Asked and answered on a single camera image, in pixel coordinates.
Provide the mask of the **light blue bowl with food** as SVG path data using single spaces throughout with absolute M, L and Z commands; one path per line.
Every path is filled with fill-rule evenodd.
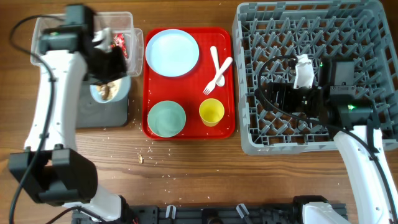
M 90 93 L 98 103 L 114 103 L 128 95 L 131 77 L 125 76 L 101 85 L 90 85 Z

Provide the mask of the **mint green bowl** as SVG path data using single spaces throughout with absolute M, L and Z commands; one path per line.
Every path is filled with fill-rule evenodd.
M 186 112 L 177 102 L 165 100 L 155 104 L 147 116 L 150 130 L 161 138 L 171 138 L 179 134 L 187 121 Z

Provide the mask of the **white plastic fork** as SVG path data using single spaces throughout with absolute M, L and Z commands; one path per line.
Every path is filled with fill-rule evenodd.
M 216 82 L 217 80 L 220 78 L 220 76 L 222 76 L 223 72 L 226 71 L 226 69 L 231 65 L 233 61 L 232 57 L 228 57 L 222 64 L 222 66 L 220 67 L 220 69 L 216 72 L 214 79 L 212 79 L 212 81 L 210 81 L 207 86 L 205 87 L 205 89 L 203 90 L 203 94 L 205 95 L 209 95 L 216 86 Z

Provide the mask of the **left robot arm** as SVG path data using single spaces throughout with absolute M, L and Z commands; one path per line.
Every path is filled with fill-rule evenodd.
M 109 29 L 95 39 L 95 11 L 70 4 L 60 25 L 42 31 L 40 83 L 34 120 L 24 150 L 9 156 L 9 172 L 38 204 L 76 210 L 100 223 L 132 223 L 126 199 L 100 186 L 96 166 L 77 151 L 76 117 L 82 81 L 97 85 L 127 75 L 123 51 L 112 47 Z

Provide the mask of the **red sauce packet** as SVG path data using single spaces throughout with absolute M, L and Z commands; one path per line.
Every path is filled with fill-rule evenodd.
M 114 35 L 112 47 L 119 47 L 123 52 L 124 58 L 125 59 L 128 58 L 125 38 L 122 33 L 117 33 Z

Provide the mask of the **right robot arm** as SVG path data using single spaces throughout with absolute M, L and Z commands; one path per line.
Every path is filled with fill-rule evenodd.
M 358 218 L 364 223 L 397 223 L 397 189 L 382 146 L 376 105 L 357 99 L 354 61 L 321 59 L 318 85 L 313 86 L 312 61 L 287 56 L 294 83 L 257 84 L 263 108 L 327 128 L 346 166 Z

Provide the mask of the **white plastic spoon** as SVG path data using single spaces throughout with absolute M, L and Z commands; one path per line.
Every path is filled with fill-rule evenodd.
M 220 69 L 220 65 L 219 65 L 217 48 L 215 46 L 211 46 L 210 47 L 210 52 L 211 52 L 211 56 L 212 56 L 212 59 L 213 59 L 214 66 L 215 66 L 215 70 L 216 70 L 216 72 L 218 72 L 219 69 Z M 225 79 L 224 79 L 223 75 L 220 76 L 219 79 L 217 79 L 216 84 L 218 86 L 220 86 L 220 87 L 224 86 Z

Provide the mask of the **light blue plate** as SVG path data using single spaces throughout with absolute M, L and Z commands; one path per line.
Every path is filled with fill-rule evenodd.
M 179 77 L 191 71 L 198 62 L 198 43 L 188 32 L 166 29 L 147 43 L 146 62 L 163 77 Z

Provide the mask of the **yellow plastic cup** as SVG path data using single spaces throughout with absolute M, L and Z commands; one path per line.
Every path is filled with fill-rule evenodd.
M 208 127 L 216 126 L 224 116 L 224 106 L 220 100 L 208 98 L 199 107 L 200 118 Z

